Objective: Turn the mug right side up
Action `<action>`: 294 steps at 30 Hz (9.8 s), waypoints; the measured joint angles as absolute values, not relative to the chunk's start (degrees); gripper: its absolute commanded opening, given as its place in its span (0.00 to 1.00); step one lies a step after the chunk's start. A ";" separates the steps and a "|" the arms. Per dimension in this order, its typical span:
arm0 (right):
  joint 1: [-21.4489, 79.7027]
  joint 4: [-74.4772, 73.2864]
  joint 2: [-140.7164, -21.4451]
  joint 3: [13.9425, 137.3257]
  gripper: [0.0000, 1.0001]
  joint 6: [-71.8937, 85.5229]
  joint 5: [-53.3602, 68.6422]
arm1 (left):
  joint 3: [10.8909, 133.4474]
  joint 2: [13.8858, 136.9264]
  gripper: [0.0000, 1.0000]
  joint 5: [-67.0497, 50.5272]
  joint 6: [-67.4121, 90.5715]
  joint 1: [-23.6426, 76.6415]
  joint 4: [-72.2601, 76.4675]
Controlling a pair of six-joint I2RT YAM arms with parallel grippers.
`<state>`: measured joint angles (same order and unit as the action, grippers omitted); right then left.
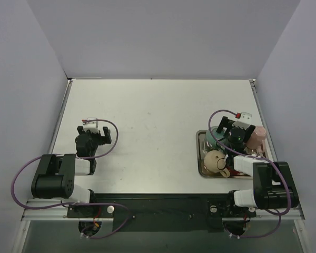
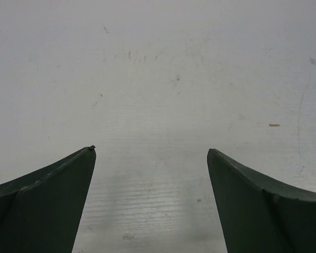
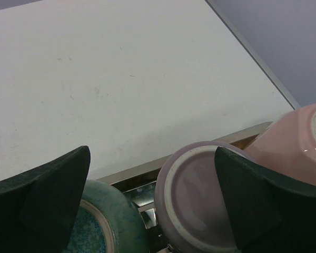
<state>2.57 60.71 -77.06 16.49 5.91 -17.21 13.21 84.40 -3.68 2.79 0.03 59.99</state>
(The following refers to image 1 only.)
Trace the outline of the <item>pink ceramic mug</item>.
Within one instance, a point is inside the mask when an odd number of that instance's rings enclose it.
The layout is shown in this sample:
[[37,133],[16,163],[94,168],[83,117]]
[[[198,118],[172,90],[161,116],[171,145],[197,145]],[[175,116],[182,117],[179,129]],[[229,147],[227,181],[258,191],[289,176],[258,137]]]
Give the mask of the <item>pink ceramic mug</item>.
[[256,126],[250,138],[246,143],[246,147],[252,150],[261,146],[262,141],[266,139],[266,129],[263,126]]

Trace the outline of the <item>green ceramic mug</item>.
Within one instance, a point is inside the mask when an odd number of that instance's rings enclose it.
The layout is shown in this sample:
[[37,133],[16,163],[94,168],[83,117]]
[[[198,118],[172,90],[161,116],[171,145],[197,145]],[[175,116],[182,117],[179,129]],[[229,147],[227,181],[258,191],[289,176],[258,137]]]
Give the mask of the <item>green ceramic mug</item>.
[[222,144],[224,145],[227,145],[228,142],[227,142],[227,138],[224,136],[225,134],[225,129],[223,129],[223,131],[221,133],[217,133],[216,132],[216,129],[217,129],[218,126],[213,126],[211,127],[211,131],[212,133],[210,133],[209,130],[206,131],[206,134],[205,134],[205,140],[206,140],[206,143],[207,143],[207,146],[213,150],[217,150],[218,148],[221,148],[222,145],[219,145],[217,143],[217,141],[213,138],[213,136],[215,136],[215,138],[217,140],[219,140],[219,142],[221,142]]

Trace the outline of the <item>beige ceramic mug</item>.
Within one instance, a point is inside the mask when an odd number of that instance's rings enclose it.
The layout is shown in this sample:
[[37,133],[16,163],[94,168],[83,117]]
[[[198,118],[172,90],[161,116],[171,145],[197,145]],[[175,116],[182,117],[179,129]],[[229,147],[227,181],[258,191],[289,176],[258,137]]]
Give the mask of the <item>beige ceramic mug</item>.
[[204,167],[207,171],[214,174],[220,174],[225,178],[228,178],[231,175],[226,167],[225,155],[219,150],[209,151],[205,155]]

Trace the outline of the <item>red mug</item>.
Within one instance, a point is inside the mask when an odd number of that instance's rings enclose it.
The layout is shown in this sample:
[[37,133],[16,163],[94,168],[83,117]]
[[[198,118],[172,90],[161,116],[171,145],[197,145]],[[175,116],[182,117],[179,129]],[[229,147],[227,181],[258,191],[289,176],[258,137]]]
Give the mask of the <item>red mug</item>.
[[236,171],[236,170],[234,170],[234,169],[232,169],[232,168],[230,168],[228,166],[226,168],[228,169],[228,171],[230,173],[230,177],[244,176],[244,173],[242,173],[242,172]]

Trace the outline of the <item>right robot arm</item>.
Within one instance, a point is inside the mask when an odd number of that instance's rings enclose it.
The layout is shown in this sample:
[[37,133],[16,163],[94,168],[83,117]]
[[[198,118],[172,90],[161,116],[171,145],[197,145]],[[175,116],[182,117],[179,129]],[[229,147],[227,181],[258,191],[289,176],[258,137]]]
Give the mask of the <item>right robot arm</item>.
[[267,158],[246,152],[258,128],[250,123],[251,116],[238,113],[236,120],[223,116],[219,126],[210,133],[224,149],[228,167],[252,177],[253,188],[232,191],[232,198],[225,202],[225,210],[232,216],[244,207],[263,210],[284,208],[284,213],[299,204],[299,196],[287,162],[271,162]]

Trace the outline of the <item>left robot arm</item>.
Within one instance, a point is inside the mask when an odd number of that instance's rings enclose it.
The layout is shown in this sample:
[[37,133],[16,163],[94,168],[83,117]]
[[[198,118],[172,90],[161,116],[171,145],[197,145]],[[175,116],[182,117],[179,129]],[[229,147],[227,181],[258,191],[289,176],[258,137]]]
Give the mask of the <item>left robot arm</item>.
[[105,126],[101,133],[96,122],[92,126],[78,126],[77,130],[76,153],[43,155],[32,181],[31,192],[35,198],[80,203],[79,211],[86,217],[92,217],[98,210],[95,194],[93,190],[77,185],[75,177],[94,174],[97,148],[110,144],[112,139],[110,129]]

